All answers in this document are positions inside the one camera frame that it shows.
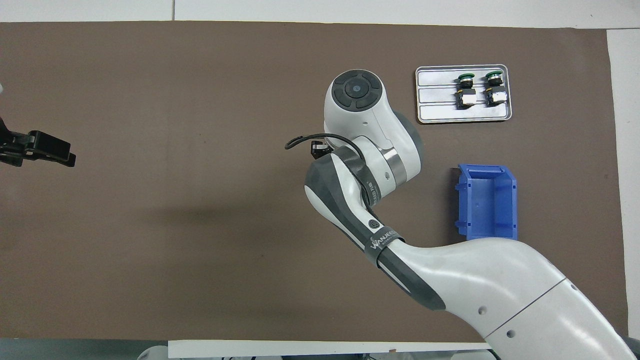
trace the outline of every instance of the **brown mat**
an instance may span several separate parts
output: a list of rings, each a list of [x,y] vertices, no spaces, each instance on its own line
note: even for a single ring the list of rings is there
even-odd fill
[[[0,336],[479,341],[407,297],[308,203],[334,76],[369,69],[415,118],[421,65],[503,63],[513,118],[419,126],[419,177],[376,207],[456,236],[458,163],[507,165],[520,239],[627,332],[605,31],[236,22],[0,24],[0,115],[76,168],[0,167]]]

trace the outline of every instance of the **blue plastic bin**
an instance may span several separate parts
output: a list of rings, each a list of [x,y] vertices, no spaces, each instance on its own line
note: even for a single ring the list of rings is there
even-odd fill
[[[516,178],[500,165],[460,164],[456,190],[460,210],[456,227],[467,240],[518,239],[518,188]]]

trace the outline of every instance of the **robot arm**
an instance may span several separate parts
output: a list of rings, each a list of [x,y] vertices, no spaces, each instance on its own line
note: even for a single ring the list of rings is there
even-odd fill
[[[416,176],[422,142],[388,104],[373,73],[351,70],[327,91],[324,130],[333,152],[305,181],[313,207],[403,291],[468,322],[504,360],[635,359],[592,303],[528,245],[486,238],[412,247],[371,211]]]

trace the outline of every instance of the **white edge strip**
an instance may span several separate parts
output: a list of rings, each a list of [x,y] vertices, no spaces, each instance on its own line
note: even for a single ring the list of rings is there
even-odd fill
[[[640,338],[640,29],[607,30],[616,119],[629,336]]]
[[[487,343],[382,343],[344,341],[173,340],[169,358],[221,356],[291,356],[481,350]]]
[[[176,0],[176,20],[638,28],[640,1]]]
[[[0,22],[171,20],[172,0],[0,0]]]

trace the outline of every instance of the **metal tray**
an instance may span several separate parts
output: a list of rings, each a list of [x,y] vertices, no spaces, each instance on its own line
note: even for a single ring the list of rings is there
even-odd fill
[[[507,101],[496,105],[486,105],[485,74],[501,70]],[[456,106],[455,93],[458,90],[458,76],[467,72],[476,75],[474,89],[476,104],[467,109]],[[447,122],[488,122],[505,121],[511,117],[511,92],[509,72],[501,64],[425,66],[415,71],[415,93],[417,96],[418,120],[423,124],[443,124]]]

